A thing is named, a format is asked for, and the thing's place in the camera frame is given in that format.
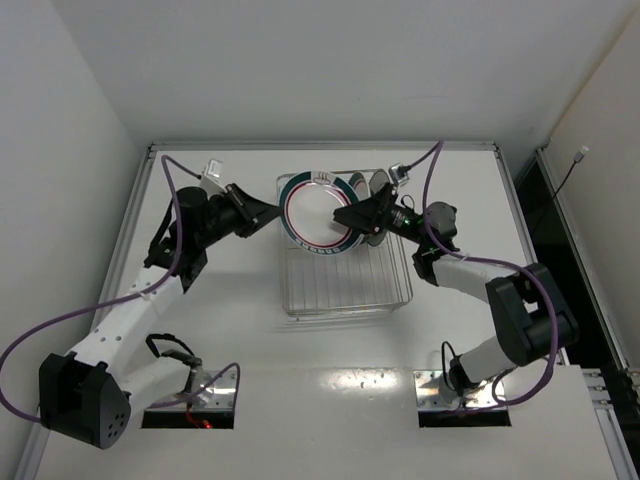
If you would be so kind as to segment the green red rimmed plate front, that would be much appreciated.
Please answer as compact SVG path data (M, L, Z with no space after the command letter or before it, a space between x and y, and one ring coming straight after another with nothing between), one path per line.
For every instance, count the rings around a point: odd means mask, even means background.
M348 184L356 193L360 201L370 196L370 189L364 174L361 171L354 172L349 178Z

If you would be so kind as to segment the green red rimmed plate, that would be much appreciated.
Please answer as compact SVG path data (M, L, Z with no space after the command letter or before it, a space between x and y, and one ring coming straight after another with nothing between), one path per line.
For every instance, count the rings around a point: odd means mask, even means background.
M358 247L363 235L337 223L334 211L360 200L348 181L333 173L306 170L294 174L278 197L284 232L297 247L312 254L345 253Z
M370 196L370 189L364 174L361 171L354 172L349 178L348 184L356 193L360 201Z

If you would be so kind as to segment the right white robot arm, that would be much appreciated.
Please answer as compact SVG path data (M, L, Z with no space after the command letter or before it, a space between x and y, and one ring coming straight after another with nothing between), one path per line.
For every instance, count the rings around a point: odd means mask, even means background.
M422 213L397 204L391 184L366 200L334 211L334 220L358 233L389 231L417 244L412 260L427 283L457 290L486 303L495 334L476 348L455 355L444 374L444 391L463 396L486 380L501 378L517 367L577 342L579 325L548 268L524 268L495 260L463 256L454 246L454 206L434 202Z

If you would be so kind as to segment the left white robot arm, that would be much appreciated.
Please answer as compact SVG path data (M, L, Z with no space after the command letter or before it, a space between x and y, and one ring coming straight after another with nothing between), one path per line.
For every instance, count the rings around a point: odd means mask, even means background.
M39 368L43 427L108 449L130 419L194 395L202 361L170 350L127 372L139 345L166 310L186 294L207 264L207 249L230 234L247 238L282 214L235 184L218 195L198 186L175 191L148 256L127 296L64 355L49 355Z

